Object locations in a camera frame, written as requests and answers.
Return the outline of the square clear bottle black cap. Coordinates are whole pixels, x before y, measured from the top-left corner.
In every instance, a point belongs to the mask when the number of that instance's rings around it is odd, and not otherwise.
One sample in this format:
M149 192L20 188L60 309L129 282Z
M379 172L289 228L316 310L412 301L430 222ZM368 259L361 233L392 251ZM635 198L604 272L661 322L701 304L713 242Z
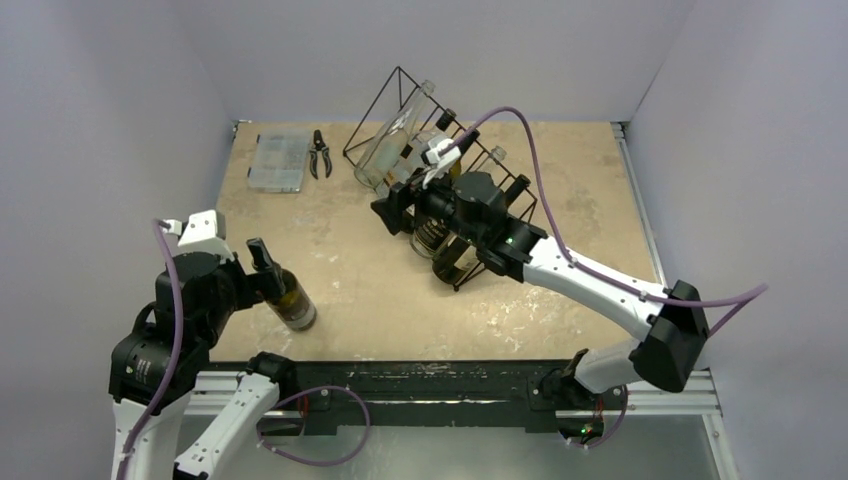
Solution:
M428 161L421 155L429 149L431 140L439 142L448 137L446 131L456 119L456 112L446 109L429 130L420 131L412 136L400 152L398 162L389 170L384 180L376 187L378 199L386 198L390 188L396 183L406 182L418 169L426 169Z

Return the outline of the clear champagne bottle black label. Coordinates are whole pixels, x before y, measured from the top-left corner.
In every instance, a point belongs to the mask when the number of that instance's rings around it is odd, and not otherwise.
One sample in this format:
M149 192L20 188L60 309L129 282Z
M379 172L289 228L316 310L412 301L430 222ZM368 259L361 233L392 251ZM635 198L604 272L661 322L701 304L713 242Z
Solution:
M496 167L503 164L506 156L506 150L496 145L485 158L475 161L469 172L492 173ZM450 235L450 231L442 221L429 218L423 225L415 228L410 239L410 246L417 254L432 259L445 245Z

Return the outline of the olive green wine bottle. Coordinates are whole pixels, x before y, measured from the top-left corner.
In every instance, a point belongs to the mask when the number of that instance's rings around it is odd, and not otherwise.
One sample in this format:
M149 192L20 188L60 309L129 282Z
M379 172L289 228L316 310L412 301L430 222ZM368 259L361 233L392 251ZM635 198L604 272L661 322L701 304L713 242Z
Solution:
M502 191L505 212L529 185L530 180L519 175L506 191ZM476 252L476 247L471 243L459 235L451 234L445 246L434 256L432 271L440 281L454 285L457 290L461 279L479 263Z

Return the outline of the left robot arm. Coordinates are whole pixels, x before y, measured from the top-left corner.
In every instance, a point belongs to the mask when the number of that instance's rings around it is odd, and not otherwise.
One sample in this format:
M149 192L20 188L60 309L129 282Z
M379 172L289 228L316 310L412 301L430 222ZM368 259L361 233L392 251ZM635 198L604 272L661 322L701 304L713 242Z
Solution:
M264 242L254 238L247 246L252 274L238 259L212 253L168 256L155 300L113 349L108 388L116 420L113 478L214 479L265 412L297 399L294 362L261 352L207 429L183 453L177 451L197 377L229 318L284 291L282 269Z

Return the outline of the dark green wine bottle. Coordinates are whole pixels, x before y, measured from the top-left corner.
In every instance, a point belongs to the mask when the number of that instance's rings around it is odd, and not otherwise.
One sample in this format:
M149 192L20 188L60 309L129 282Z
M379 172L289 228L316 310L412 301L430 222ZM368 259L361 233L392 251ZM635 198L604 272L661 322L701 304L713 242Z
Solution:
M477 138L478 136L479 136L479 132L478 132L478 131L476 131L476 130L471 130L470 132L466 132L466 133L461 134L461 135L460 135L460 137L459 137L459 139L450 138L449 136L448 136L447 138L449 138L449 139L453 139L453 140L458 140L458 141L459 141L459 148L460 148L460 150L461 150L461 152L462 152L462 156L461 156L461 158L462 158L462 157L463 157L463 155L464 155L464 154L465 154L465 153L466 153L466 152L470 149L470 147L471 147L471 146L473 145L473 143L476 141L476 138ZM457 161L457 162L456 162L456 163L452 166L452 168L457 167L457 166L459 165L461 158L460 158L460 159L459 159L459 160L458 160L458 161ZM411 176L411 177L410 177L407 181L415 181L415 180L422 181L422 180L423 180L423 177L424 177L424 170L425 170L425 169L418 169L418 170L416 170L416 171L413 173L413 175L412 175L412 176ZM448 173L447 173L445 176L443 176L442 178L440 178L440 179L438 179L438 180L450 180L450 179L449 179L449 177L450 177L450 174L449 174L450 170L448 171Z

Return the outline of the green wine bottle white label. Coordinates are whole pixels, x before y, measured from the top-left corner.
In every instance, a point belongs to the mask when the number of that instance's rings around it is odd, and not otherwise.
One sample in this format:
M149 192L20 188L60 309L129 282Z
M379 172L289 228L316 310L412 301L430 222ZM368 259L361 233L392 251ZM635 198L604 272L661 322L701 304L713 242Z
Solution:
M265 294L266 302L290 330L308 330L317 319L315 304L291 271L279 265L273 269L271 283Z

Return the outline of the clear glass bottle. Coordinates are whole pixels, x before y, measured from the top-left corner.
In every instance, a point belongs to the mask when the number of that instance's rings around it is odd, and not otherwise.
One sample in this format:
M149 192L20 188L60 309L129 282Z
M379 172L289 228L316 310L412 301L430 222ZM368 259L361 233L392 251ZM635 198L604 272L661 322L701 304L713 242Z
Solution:
M355 166L357 181L375 189L385 180L398 163L400 153L408 144L416 121L434 90L435 84L424 80L404 106L379 129Z

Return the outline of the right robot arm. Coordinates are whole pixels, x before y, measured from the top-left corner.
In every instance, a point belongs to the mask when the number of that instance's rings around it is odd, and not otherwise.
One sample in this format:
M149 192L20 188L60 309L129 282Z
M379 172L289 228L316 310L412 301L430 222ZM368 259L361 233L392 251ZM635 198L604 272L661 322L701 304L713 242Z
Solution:
M492 273L564 295L624 329L630 340L580 355L564 376L569 404L584 407L612 387L638 381L683 391L709 336L699 291L683 280L672 287L643 281L560 247L510 213L508 198L528 184L520 176L501 190L482 172L424 184L416 175L370 207L391 234L400 232L412 207L416 222L443 223Z

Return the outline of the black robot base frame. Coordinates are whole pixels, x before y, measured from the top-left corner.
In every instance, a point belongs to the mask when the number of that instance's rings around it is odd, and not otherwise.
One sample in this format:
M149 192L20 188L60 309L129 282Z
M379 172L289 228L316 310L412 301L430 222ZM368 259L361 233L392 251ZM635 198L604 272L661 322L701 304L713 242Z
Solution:
M333 435L341 426L521 428L594 439L620 413L634 416L716 414L711 376L694 372L680 393L640 381L597 400L556 385L563 360L300 361L294 392L304 400L274 407L260 429Z

